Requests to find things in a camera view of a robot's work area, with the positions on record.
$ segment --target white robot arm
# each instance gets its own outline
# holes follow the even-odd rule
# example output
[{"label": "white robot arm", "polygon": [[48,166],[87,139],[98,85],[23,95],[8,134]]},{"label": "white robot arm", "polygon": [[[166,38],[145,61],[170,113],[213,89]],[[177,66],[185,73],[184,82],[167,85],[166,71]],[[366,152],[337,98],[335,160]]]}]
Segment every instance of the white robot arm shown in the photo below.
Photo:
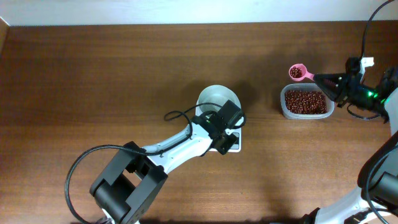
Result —
[{"label": "white robot arm", "polygon": [[[380,84],[372,89],[362,85],[360,80],[364,68],[373,65],[373,58],[362,58],[360,69],[350,67],[355,64],[355,60],[348,60],[346,74],[315,75],[314,81],[329,98],[338,103],[339,107],[350,103],[380,114],[390,122],[392,137],[367,161],[359,174],[358,186],[352,192],[329,207],[317,208],[311,214],[305,215],[301,219],[301,223],[304,224],[363,224],[377,218],[364,194],[368,175],[371,175],[369,189],[375,209],[381,216],[398,214],[398,152],[392,151],[386,155],[398,142],[398,67],[387,69]],[[340,89],[324,85],[325,79],[328,82],[336,82]],[[371,167],[384,155],[387,157],[381,166],[369,174]]]},{"label": "white robot arm", "polygon": [[[243,111],[230,100],[217,112],[206,111],[192,119],[183,112],[179,113],[179,116],[187,118],[188,126],[167,140],[142,148],[134,142],[124,146],[98,146],[84,152],[75,161],[65,182],[65,198],[70,211],[79,221],[89,223],[72,206],[69,181],[75,167],[87,154],[105,148],[119,149],[90,187],[90,194],[106,215],[97,224],[139,223],[169,172],[193,157],[204,156],[210,149],[226,154],[238,140],[231,134],[232,131],[240,129],[246,122]],[[133,185],[123,175],[124,170],[135,173],[141,179],[139,185]]]}]

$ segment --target wooden table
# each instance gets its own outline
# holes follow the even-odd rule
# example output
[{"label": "wooden table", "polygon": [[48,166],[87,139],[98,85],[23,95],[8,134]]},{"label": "wooden table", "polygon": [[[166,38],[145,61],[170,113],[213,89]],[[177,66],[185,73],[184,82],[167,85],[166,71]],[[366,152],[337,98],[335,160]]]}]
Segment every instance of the wooden table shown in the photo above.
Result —
[{"label": "wooden table", "polygon": [[[194,105],[213,84],[241,100],[243,149],[174,170],[146,218],[282,221],[332,204],[354,189],[362,165],[389,138],[389,124],[339,108],[323,120],[287,120],[280,91],[292,83],[294,63],[343,72],[360,53],[364,25],[11,27],[0,59],[1,223],[75,223],[63,185],[77,156],[95,145],[145,146],[174,135],[186,121],[166,123],[163,115]],[[369,85],[398,64],[397,26],[371,26]],[[90,155],[73,176],[73,203],[88,220],[103,215],[88,189],[114,153]]]}]

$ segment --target pink measuring spoon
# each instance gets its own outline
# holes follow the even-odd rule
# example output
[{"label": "pink measuring spoon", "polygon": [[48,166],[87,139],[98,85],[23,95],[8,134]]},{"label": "pink measuring spoon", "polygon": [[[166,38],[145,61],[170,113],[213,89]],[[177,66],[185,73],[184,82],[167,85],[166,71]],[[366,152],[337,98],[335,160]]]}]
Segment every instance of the pink measuring spoon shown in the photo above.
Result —
[{"label": "pink measuring spoon", "polygon": [[[296,67],[296,68],[298,68],[298,69],[301,70],[302,76],[301,76],[300,78],[293,78],[293,77],[290,75],[290,71],[291,71],[291,69],[292,69],[293,67]],[[292,79],[293,81],[296,81],[296,82],[302,81],[304,78],[309,78],[309,79],[311,79],[311,80],[313,81],[313,76],[314,76],[314,74],[308,72],[308,71],[307,71],[307,68],[306,68],[303,64],[295,64],[295,65],[291,66],[291,68],[289,69],[289,76],[291,77],[291,79]]]}]

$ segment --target clear plastic container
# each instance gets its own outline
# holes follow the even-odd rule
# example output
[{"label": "clear plastic container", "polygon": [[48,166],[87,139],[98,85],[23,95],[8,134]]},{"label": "clear plastic container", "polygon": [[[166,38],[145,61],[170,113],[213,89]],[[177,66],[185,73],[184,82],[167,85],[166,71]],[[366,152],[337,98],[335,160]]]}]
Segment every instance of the clear plastic container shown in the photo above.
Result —
[{"label": "clear plastic container", "polygon": [[296,114],[290,112],[286,108],[285,92],[289,90],[301,90],[301,91],[321,91],[321,89],[315,83],[294,83],[285,86],[280,93],[280,103],[282,105],[282,111],[287,119],[322,119],[329,117],[335,110],[335,102],[331,101],[326,95],[326,110],[324,114]]}]

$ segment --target black cable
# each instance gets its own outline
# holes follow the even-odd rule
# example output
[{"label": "black cable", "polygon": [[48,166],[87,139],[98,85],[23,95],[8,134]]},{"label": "black cable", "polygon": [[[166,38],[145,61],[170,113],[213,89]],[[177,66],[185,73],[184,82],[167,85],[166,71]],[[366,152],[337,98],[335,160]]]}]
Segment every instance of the black cable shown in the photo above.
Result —
[{"label": "black cable", "polygon": [[[68,174],[67,174],[67,178],[65,180],[65,188],[64,188],[64,193],[65,193],[65,200],[67,201],[67,205],[68,208],[70,210],[70,212],[72,213],[72,215],[79,220],[80,222],[82,222],[83,224],[91,224],[90,222],[86,221],[84,218],[82,218],[81,216],[79,216],[79,214],[76,212],[75,208],[72,205],[72,201],[70,200],[70,194],[69,194],[69,185],[70,185],[70,180],[73,174],[73,171],[75,171],[77,165],[90,153],[101,150],[101,149],[119,149],[119,150],[123,150],[126,152],[131,152],[131,153],[135,153],[138,155],[143,155],[143,156],[157,156],[157,155],[161,155],[169,150],[171,150],[172,148],[174,148],[175,146],[178,146],[179,144],[183,143],[184,141],[188,140],[192,134],[193,134],[193,126],[192,126],[192,122],[189,119],[189,117],[186,115],[187,112],[189,112],[190,110],[198,107],[198,106],[202,106],[202,105],[213,105],[213,106],[218,106],[221,107],[220,105],[217,105],[216,103],[200,103],[198,105],[192,106],[191,108],[189,108],[188,110],[182,112],[182,111],[171,111],[168,112],[167,114],[165,114],[164,116],[164,120],[165,121],[171,121],[175,118],[179,118],[181,116],[184,116],[185,119],[188,121],[188,125],[190,127],[190,131],[187,134],[187,136],[185,138],[183,138],[182,140],[180,140],[179,142],[173,144],[172,146],[169,146],[165,149],[156,151],[156,152],[146,152],[145,149],[142,149],[141,151],[138,150],[134,150],[131,148],[127,148],[127,147],[123,147],[123,146],[118,146],[118,145],[112,145],[112,144],[108,144],[108,145],[102,145],[102,146],[96,146],[96,147],[92,147],[91,149],[83,152],[76,160],[75,162],[72,164]],[[167,118],[168,115],[172,114],[172,113],[178,113],[179,115],[171,117],[171,118]],[[246,116],[244,115],[244,121],[240,126],[243,126],[246,123]]]},{"label": "black cable", "polygon": [[366,34],[368,33],[368,29],[369,29],[369,25],[373,20],[373,17],[380,11],[381,8],[383,8],[386,4],[389,4],[391,2],[393,2],[395,0],[388,0],[385,3],[381,4],[381,6],[379,6],[371,15],[371,17],[369,18],[368,22],[366,23],[366,27],[365,30],[363,32],[363,36],[362,36],[362,50],[361,50],[361,57],[359,58],[359,61],[361,61],[361,59],[365,56],[365,41],[366,41]]},{"label": "black cable", "polygon": [[386,208],[377,208],[376,209],[378,212],[388,212],[388,213],[391,213],[388,209],[386,209]]},{"label": "black cable", "polygon": [[368,173],[368,176],[366,177],[365,190],[364,190],[366,201],[368,202],[372,212],[374,212],[374,214],[380,219],[380,221],[383,224],[388,224],[388,222],[380,215],[378,210],[374,207],[374,205],[373,205],[373,203],[371,201],[371,197],[369,195],[369,184],[370,184],[372,175],[373,175],[374,171],[376,170],[376,168],[379,166],[379,164],[382,161],[384,161],[384,159],[387,158],[387,156],[390,153],[394,152],[396,149],[398,149],[398,146],[394,146],[392,149],[390,149],[389,151],[385,152],[385,155],[380,157],[380,159],[373,165],[371,171]]},{"label": "black cable", "polygon": [[372,119],[374,119],[374,118],[380,117],[379,114],[376,114],[376,115],[370,116],[370,117],[365,117],[365,116],[358,115],[358,114],[352,112],[352,111],[349,109],[350,106],[352,106],[352,105],[353,105],[353,104],[350,104],[350,105],[347,106],[347,112],[348,112],[349,114],[351,114],[352,116],[354,116],[355,118],[362,119],[362,120],[364,120],[364,121],[370,121],[370,120],[372,120]]}]

